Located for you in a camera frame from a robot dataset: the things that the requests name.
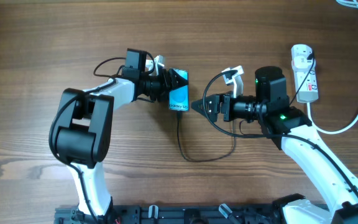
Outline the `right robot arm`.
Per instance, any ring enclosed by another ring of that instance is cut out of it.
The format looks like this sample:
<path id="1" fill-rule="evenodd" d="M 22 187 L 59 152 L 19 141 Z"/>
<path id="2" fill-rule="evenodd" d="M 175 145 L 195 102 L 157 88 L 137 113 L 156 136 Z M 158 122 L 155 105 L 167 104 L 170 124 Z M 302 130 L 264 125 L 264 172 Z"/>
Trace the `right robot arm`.
<path id="1" fill-rule="evenodd" d="M 267 66 L 255 71 L 254 96 L 243 96 L 235 91 L 204 93 L 191 107 L 212 126 L 219 113 L 226 122 L 257 121 L 262 132 L 245 134 L 243 138 L 271 139 L 301 167 L 327 206 L 323 209 L 313 205 L 300 194 L 288 195 L 273 202 L 272 222 L 358 223 L 358 178 L 324 143 L 307 115 L 290 106 L 281 68 Z"/>

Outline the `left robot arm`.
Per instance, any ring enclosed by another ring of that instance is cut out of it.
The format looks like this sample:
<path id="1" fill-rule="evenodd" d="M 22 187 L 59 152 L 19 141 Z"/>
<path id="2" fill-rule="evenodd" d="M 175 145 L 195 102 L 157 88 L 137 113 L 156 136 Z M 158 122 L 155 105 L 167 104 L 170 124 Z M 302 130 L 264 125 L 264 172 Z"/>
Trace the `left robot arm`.
<path id="1" fill-rule="evenodd" d="M 103 168 L 113 113 L 137 100 L 166 101 L 173 91 L 188 87 L 188 72 L 166 69 L 160 55 L 128 49 L 123 60 L 125 63 L 107 76 L 106 83 L 85 90 L 67 88 L 62 93 L 48 145 L 53 156 L 71 172 L 79 203 L 56 209 L 55 223 L 122 223 L 122 212 L 114 208 Z"/>

